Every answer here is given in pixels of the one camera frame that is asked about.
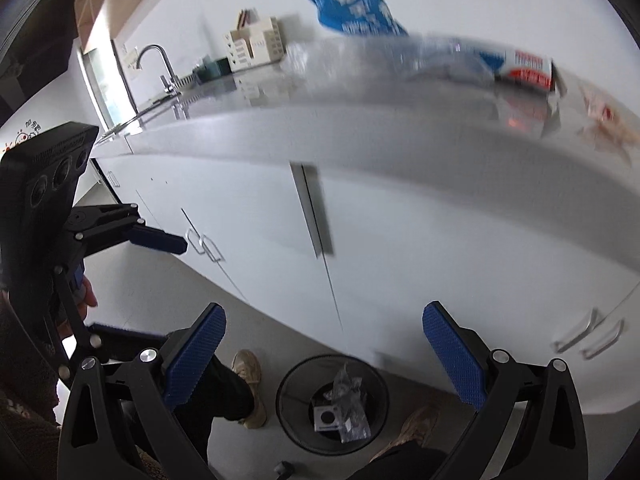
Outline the person's left hand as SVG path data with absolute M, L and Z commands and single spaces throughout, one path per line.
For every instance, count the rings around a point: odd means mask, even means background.
M 96 294 L 93 291 L 90 280 L 86 276 L 82 278 L 80 289 L 74 293 L 74 299 L 81 321 L 85 321 L 89 310 L 98 306 Z M 73 336 L 70 322 L 64 321 L 58 326 L 58 336 L 60 336 L 62 340 Z

